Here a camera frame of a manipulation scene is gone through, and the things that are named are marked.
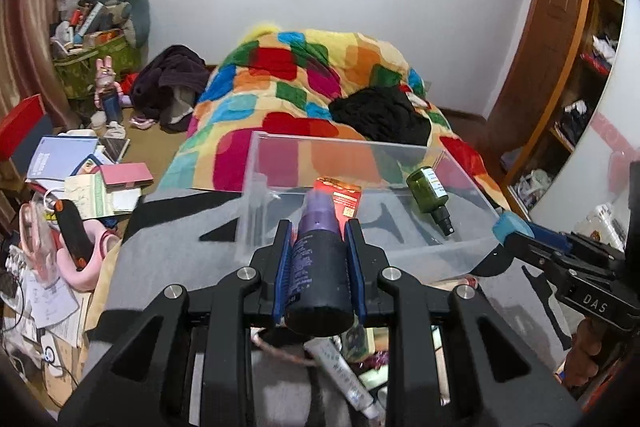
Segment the person right hand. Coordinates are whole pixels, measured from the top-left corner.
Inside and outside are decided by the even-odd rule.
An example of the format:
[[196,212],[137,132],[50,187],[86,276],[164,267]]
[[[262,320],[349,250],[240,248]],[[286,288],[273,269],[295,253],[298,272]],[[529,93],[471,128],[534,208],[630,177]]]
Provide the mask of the person right hand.
[[611,343],[620,338],[615,327],[610,327],[597,319],[585,317],[572,336],[572,347],[564,363],[563,386],[567,389],[589,385],[601,374],[612,378],[624,367],[620,361],[614,362],[607,371],[597,362],[602,351],[608,351]]

